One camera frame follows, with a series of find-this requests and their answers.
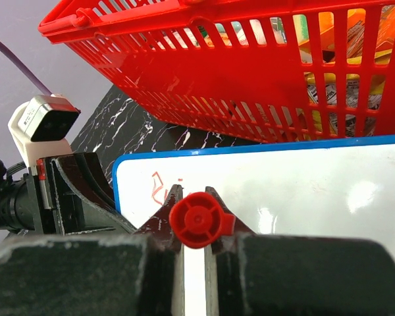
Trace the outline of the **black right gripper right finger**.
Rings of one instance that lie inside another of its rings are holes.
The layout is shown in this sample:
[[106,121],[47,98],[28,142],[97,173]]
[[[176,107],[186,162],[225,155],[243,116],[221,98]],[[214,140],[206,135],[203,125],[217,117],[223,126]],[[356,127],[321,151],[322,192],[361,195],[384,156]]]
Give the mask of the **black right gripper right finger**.
[[227,226],[231,236],[221,236],[204,249],[206,312],[209,315],[253,315],[251,300],[255,281],[244,242],[255,232],[226,206],[213,187],[205,191],[221,206],[223,215],[232,216]]

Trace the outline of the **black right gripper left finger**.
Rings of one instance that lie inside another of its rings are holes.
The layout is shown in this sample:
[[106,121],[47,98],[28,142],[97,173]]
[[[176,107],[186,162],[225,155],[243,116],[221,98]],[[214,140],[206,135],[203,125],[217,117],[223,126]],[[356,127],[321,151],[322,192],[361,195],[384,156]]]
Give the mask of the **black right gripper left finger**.
[[170,211],[183,198],[175,184],[162,206],[135,232],[147,238],[144,276],[140,283],[138,315],[184,315],[184,247],[169,223]]

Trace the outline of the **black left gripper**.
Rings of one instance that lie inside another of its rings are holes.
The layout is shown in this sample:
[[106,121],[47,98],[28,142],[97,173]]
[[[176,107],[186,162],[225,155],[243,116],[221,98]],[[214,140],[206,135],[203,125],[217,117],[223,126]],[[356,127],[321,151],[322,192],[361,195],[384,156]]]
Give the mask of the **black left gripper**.
[[41,234],[128,233],[96,153],[37,159],[26,176],[34,230]]

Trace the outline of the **red capped whiteboard marker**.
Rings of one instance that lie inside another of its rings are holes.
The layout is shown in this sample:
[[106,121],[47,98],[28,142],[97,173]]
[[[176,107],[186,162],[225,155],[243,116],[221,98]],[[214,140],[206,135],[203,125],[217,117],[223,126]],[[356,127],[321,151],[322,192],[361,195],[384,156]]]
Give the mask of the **red capped whiteboard marker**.
[[192,249],[204,248],[234,233],[236,217],[226,213],[214,196],[195,192],[175,203],[169,224],[175,236]]

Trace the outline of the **white whiteboard blue frame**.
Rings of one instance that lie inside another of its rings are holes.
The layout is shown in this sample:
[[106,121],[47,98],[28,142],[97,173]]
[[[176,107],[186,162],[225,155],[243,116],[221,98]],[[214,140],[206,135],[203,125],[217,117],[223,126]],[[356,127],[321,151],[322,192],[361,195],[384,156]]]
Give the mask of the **white whiteboard blue frame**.
[[[141,227],[171,187],[213,187],[244,242],[253,315],[395,315],[395,135],[123,155],[118,211]],[[184,244],[185,313],[206,312],[204,248]]]

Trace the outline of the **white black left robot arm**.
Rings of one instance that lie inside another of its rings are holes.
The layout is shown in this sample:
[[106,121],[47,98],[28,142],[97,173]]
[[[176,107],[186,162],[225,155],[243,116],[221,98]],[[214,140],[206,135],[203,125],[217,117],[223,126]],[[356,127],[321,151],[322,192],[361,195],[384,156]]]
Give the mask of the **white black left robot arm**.
[[96,153],[41,158],[14,180],[17,168],[7,169],[0,160],[0,230],[59,235],[135,232],[115,209],[113,189]]

